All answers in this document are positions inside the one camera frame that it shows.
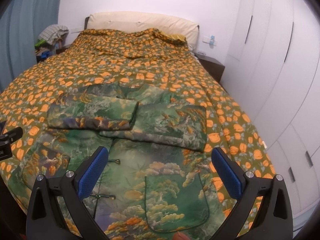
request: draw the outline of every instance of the door handle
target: door handle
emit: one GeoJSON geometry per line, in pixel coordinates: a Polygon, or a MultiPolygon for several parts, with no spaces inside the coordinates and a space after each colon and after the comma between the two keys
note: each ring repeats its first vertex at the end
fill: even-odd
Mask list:
{"type": "Polygon", "coordinates": [[[307,161],[308,161],[308,164],[310,166],[310,168],[313,166],[313,162],[311,160],[311,157],[310,157],[310,154],[308,151],[306,151],[306,154],[305,154],[306,158],[307,158],[307,161]]]}
{"type": "Polygon", "coordinates": [[[290,175],[291,182],[294,183],[296,181],[296,179],[295,179],[295,177],[293,175],[291,167],[288,169],[288,173],[290,175]]]}
{"type": "Polygon", "coordinates": [[[248,32],[247,32],[247,36],[246,36],[246,38],[245,38],[244,44],[246,44],[247,39],[248,39],[248,35],[249,35],[250,27],[251,27],[251,22],[252,22],[252,16],[251,16],[251,19],[250,19],[250,24],[249,24],[249,28],[248,28],[248,32]]]}
{"type": "Polygon", "coordinates": [[[290,36],[290,41],[289,41],[289,45],[288,45],[288,49],[287,49],[287,54],[285,54],[284,62],[287,59],[287,55],[288,55],[290,44],[291,44],[292,33],[293,33],[293,25],[294,25],[294,22],[292,22],[291,36],[290,36]]]}

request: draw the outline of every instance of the blue curtain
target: blue curtain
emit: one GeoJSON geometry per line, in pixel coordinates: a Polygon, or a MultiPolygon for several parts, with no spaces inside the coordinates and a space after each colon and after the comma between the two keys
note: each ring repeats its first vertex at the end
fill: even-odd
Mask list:
{"type": "Polygon", "coordinates": [[[60,0],[12,0],[0,19],[0,92],[36,64],[34,44],[49,25],[58,23],[60,0]]]}

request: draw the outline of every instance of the cream headboard cushion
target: cream headboard cushion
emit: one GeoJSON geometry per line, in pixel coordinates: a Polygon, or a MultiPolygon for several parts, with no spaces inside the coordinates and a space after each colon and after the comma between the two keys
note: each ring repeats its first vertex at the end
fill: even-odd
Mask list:
{"type": "Polygon", "coordinates": [[[183,34],[194,49],[198,38],[198,24],[189,20],[156,13],[100,12],[90,15],[87,29],[113,29],[127,33],[157,28],[167,34],[183,34]]]}

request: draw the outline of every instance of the metal bolt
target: metal bolt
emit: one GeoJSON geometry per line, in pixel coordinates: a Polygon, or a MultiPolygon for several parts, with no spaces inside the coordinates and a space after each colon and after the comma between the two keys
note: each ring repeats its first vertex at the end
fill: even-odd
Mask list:
{"type": "Polygon", "coordinates": [[[37,176],[37,180],[39,180],[39,181],[40,181],[40,180],[43,180],[43,178],[44,178],[44,175],[43,175],[43,174],[40,174],[40,175],[37,176]]]}
{"type": "Polygon", "coordinates": [[[283,177],[282,177],[280,174],[277,174],[277,175],[276,175],[276,179],[279,180],[279,181],[281,181],[281,180],[283,180],[283,177]]]}
{"type": "Polygon", "coordinates": [[[75,174],[74,171],[67,171],[67,172],[66,172],[66,176],[67,176],[68,178],[71,178],[74,174],[75,174]]]}
{"type": "Polygon", "coordinates": [[[248,178],[252,178],[253,177],[253,172],[252,171],[247,171],[245,173],[245,175],[248,177],[248,178]]]}

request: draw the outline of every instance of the dark wooden nightstand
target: dark wooden nightstand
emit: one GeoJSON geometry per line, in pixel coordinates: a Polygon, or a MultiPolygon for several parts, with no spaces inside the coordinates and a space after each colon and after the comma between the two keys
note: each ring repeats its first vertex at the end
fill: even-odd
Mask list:
{"type": "Polygon", "coordinates": [[[220,83],[225,66],[222,65],[218,60],[208,56],[196,54],[196,57],[199,59],[201,65],[210,74],[210,76],[212,76],[215,81],[220,83]]]}
{"type": "Polygon", "coordinates": [[[56,49],[56,54],[60,54],[62,52],[65,52],[69,47],[70,47],[70,45],[65,45],[60,49],[56,49]]]}

